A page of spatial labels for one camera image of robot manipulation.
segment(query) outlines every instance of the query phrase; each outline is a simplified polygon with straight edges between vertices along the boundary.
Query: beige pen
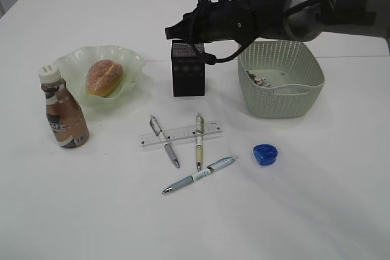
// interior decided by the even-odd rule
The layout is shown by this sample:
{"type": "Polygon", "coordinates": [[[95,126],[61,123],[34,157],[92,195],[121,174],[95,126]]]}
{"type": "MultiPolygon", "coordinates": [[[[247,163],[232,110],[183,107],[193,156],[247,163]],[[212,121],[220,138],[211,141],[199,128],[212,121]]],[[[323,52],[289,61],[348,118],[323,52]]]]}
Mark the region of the beige pen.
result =
{"type": "MultiPolygon", "coordinates": [[[[205,121],[203,120],[200,113],[198,113],[196,115],[196,135],[199,135],[200,133],[204,132],[204,124],[205,121]]],[[[199,135],[196,137],[196,167],[198,171],[202,169],[202,163],[203,163],[203,136],[199,135]]]]}

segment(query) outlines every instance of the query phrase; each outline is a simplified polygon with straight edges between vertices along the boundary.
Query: green plastic basket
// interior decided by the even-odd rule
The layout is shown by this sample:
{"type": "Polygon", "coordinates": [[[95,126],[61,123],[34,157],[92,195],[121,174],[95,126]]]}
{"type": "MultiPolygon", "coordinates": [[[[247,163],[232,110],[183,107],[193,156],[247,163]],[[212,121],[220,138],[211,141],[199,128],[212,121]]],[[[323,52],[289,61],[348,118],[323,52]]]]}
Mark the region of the green plastic basket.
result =
{"type": "Polygon", "coordinates": [[[304,115],[325,83],[313,54],[295,41],[254,42],[238,57],[238,76],[249,111],[262,118],[304,115]],[[254,83],[248,72],[270,87],[254,83]]]}

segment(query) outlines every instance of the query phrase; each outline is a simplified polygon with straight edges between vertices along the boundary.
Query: light blue pen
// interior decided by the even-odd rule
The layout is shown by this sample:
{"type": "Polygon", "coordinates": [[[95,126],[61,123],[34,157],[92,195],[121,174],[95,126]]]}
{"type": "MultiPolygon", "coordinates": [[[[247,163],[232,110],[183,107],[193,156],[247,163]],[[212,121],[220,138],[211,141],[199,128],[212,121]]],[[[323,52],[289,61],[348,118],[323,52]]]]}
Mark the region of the light blue pen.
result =
{"type": "Polygon", "coordinates": [[[223,158],[209,166],[207,166],[204,170],[200,170],[198,173],[195,173],[194,175],[185,177],[184,179],[173,183],[168,188],[163,190],[163,194],[173,192],[176,190],[179,190],[180,188],[183,188],[189,184],[194,183],[195,181],[198,181],[199,179],[206,177],[207,175],[212,174],[216,170],[223,169],[224,167],[227,167],[234,163],[237,160],[238,156],[231,156],[228,158],[223,158]]]}

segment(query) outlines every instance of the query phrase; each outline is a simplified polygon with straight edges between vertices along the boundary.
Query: pen clip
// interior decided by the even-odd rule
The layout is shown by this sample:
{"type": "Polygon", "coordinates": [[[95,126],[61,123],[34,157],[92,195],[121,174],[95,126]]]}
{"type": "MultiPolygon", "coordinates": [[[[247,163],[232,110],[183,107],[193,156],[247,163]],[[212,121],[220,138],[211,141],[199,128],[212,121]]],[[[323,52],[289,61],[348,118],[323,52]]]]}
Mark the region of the pen clip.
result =
{"type": "Polygon", "coordinates": [[[153,118],[154,118],[154,117],[151,116],[151,119],[149,120],[149,124],[150,124],[150,126],[152,127],[154,134],[156,134],[156,136],[158,136],[157,130],[154,128],[154,125],[153,125],[153,122],[152,122],[153,118]]]}
{"type": "Polygon", "coordinates": [[[199,130],[200,133],[203,134],[205,131],[205,121],[204,121],[203,117],[200,115],[200,113],[198,113],[196,115],[196,120],[200,121],[200,129],[196,129],[196,132],[198,132],[198,130],[199,130]]]}

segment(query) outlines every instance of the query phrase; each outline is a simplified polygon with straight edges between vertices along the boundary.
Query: glass bowl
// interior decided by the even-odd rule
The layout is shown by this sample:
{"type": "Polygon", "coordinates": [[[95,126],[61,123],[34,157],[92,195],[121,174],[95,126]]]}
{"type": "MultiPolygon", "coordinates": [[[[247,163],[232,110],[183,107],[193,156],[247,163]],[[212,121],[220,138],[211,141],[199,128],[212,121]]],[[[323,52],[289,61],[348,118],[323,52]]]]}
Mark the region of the glass bowl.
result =
{"type": "Polygon", "coordinates": [[[86,106],[109,105],[119,97],[131,93],[142,80],[142,67],[146,61],[136,52],[115,45],[83,47],[57,59],[56,65],[74,98],[86,106]],[[87,94],[87,74],[96,62],[109,59],[123,66],[124,74],[118,86],[105,97],[87,94]]]}

